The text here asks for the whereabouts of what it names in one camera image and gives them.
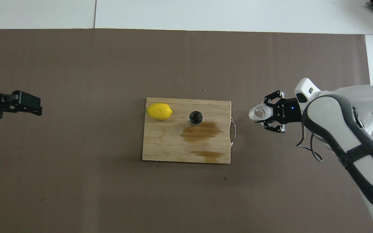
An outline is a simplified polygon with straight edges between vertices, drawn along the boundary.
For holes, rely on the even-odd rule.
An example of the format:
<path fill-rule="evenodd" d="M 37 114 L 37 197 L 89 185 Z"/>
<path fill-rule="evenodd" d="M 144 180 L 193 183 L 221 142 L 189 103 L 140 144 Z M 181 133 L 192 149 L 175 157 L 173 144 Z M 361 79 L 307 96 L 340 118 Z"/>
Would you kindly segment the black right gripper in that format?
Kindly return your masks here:
<path fill-rule="evenodd" d="M 299 102 L 296 98 L 285 99 L 284 92 L 277 90 L 265 96 L 264 105 L 273 105 L 273 120 L 264 120 L 265 130 L 284 134 L 285 124 L 302 122 Z"/>

